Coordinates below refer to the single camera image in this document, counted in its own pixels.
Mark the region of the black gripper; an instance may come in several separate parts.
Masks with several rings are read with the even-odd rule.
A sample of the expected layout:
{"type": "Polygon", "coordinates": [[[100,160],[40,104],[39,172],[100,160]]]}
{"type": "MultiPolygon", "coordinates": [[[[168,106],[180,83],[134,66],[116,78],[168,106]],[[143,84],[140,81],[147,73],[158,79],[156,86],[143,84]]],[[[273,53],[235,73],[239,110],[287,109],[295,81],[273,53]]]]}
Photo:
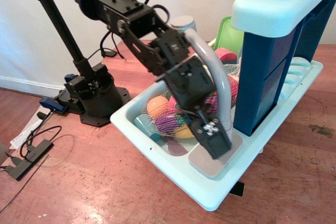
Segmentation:
{"type": "Polygon", "coordinates": [[[190,57],[170,69],[156,67],[154,74],[166,83],[179,110],[188,119],[189,129],[212,159],[230,151],[232,144],[217,115],[207,115],[209,106],[205,101],[216,88],[201,61],[190,57]]]}

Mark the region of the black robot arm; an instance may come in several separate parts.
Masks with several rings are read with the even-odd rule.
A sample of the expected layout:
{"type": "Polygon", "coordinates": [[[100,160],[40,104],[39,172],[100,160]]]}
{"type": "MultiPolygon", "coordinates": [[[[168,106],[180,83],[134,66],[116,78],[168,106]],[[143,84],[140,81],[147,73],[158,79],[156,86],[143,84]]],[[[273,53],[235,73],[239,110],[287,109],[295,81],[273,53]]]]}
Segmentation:
{"type": "Polygon", "coordinates": [[[191,35],[179,33],[152,7],[138,0],[1,0],[1,77],[65,84],[72,106],[93,120],[107,120],[122,107],[114,78],[88,50],[104,32],[118,36],[147,71],[162,80],[177,100],[182,119],[212,158],[231,143],[220,117],[206,99],[219,84],[209,64],[192,57],[191,35]]]}

